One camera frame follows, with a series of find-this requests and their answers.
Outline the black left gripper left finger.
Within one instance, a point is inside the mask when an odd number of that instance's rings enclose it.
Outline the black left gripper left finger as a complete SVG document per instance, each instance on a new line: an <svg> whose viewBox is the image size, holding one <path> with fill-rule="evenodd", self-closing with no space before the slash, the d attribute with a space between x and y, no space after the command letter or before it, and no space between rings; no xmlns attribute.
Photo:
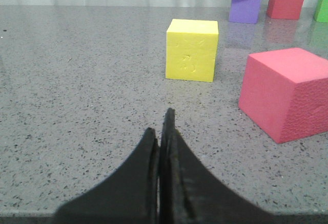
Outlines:
<svg viewBox="0 0 328 224"><path fill-rule="evenodd" d="M145 130L128 159L106 180L62 205L53 223L157 223L159 146Z"/></svg>

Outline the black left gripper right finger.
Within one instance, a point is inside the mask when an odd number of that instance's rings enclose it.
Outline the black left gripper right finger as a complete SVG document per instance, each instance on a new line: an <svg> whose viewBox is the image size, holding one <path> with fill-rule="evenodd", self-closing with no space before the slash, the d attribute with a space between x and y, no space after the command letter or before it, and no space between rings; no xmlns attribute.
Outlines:
<svg viewBox="0 0 328 224"><path fill-rule="evenodd" d="M273 223L273 215L246 201L197 159L165 114L160 148L160 223Z"/></svg>

